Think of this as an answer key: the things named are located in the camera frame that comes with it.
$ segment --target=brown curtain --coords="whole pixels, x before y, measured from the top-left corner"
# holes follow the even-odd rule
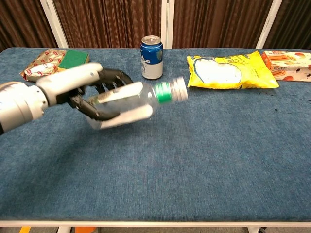
[[[311,1],[283,0],[264,48],[311,49]]]
[[[137,48],[161,34],[161,0],[54,0],[71,48]]]
[[[273,0],[176,0],[173,48],[254,48]]]
[[[0,51],[57,47],[39,0],[0,0]]]

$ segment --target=green sponge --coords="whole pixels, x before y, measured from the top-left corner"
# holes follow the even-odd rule
[[[68,50],[66,55],[58,66],[58,71],[62,71],[63,69],[70,69],[73,67],[77,67],[89,61],[89,54],[85,52],[78,52],[74,50]]]

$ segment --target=chip bag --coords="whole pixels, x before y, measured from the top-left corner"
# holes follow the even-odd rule
[[[231,57],[187,57],[188,87],[211,89],[276,88],[278,83],[258,51]]]

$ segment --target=blue carpet surface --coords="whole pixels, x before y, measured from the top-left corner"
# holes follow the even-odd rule
[[[44,50],[5,50],[0,83],[23,82]],[[143,80],[139,49],[80,50]],[[188,82],[188,55],[253,51],[164,50],[163,77],[145,81]],[[51,107],[0,136],[0,220],[311,221],[311,83],[279,85],[189,88],[188,101],[103,131]]]

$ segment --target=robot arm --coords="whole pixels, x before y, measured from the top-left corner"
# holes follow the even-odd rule
[[[43,110],[56,104],[69,103],[95,120],[109,120],[120,113],[98,111],[82,95],[86,86],[99,93],[133,81],[120,70],[103,69],[99,63],[87,63],[39,79],[35,85],[8,83],[0,85],[0,134],[43,116]]]

